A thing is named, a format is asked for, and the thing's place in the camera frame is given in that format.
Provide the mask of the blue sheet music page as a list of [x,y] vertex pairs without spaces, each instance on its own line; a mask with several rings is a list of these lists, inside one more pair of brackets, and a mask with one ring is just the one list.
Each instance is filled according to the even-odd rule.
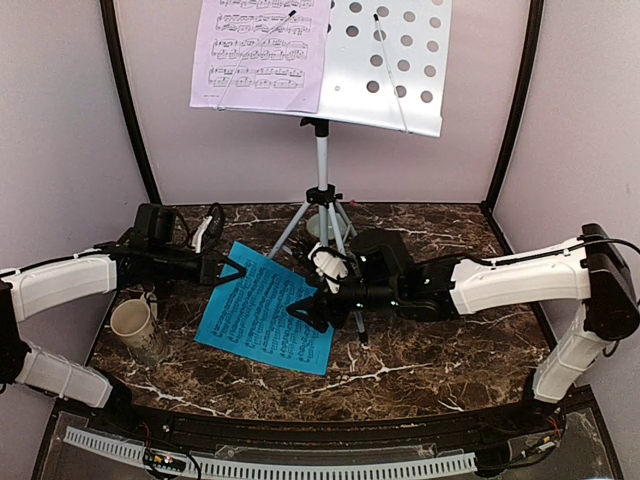
[[195,341],[278,368],[324,376],[333,330],[320,333],[286,311],[313,296],[315,289],[302,276],[239,242],[232,245],[230,259],[246,274],[213,290]]

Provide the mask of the purple sheet music page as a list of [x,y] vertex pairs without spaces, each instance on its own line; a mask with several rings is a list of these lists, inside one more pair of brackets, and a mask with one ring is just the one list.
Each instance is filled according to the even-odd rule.
[[315,114],[330,14],[329,1],[204,1],[190,106]]

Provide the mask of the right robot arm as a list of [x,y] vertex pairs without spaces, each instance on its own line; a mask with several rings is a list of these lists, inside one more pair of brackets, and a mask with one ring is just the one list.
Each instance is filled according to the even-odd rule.
[[307,258],[322,283],[287,311],[325,332],[356,312],[440,322],[507,305],[579,301],[570,327],[532,374],[528,397],[511,410],[511,426],[530,434],[547,420],[548,404],[560,402],[608,345],[639,328],[639,301],[621,244],[591,223],[580,236],[537,251],[417,262],[399,232],[369,230],[351,240],[349,254],[314,246]]

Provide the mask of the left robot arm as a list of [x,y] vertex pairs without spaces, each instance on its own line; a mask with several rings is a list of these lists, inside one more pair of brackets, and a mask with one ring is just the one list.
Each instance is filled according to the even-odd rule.
[[244,267],[217,249],[225,215],[209,207],[195,230],[173,240],[186,222],[174,208],[138,207],[132,227],[117,240],[73,255],[1,273],[1,385],[22,384],[102,409],[101,417],[120,436],[141,427],[121,382],[91,367],[42,350],[21,338],[18,325],[30,317],[84,297],[107,294],[152,280],[183,280],[217,287],[245,276]]

